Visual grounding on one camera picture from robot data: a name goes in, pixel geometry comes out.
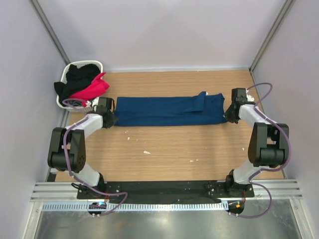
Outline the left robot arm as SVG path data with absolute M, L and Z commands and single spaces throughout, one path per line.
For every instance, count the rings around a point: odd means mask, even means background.
M 112 98 L 98 97 L 92 110 L 86 112 L 81 99 L 65 99 L 63 104 L 82 113 L 84 117 L 67 127 L 56 127 L 51 134 L 47 164 L 50 168 L 67 172 L 77 183 L 71 186 L 79 193 L 98 198 L 108 196 L 103 175 L 86 162 L 86 139 L 94 132 L 111 128 L 117 122 L 114 115 L 115 101 Z

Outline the blue t shirt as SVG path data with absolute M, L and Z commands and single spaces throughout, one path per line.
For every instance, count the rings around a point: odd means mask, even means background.
M 188 126 L 226 123 L 224 96 L 118 97 L 117 126 Z

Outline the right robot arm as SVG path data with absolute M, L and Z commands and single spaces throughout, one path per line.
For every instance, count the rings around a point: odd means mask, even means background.
M 290 153 L 288 125 L 268 118 L 247 93 L 245 88 L 232 89 L 231 105 L 225 112 L 228 122 L 243 120 L 252 127 L 248 159 L 225 179 L 225 190 L 233 197 L 251 190 L 251 181 L 262 172 L 280 171 Z

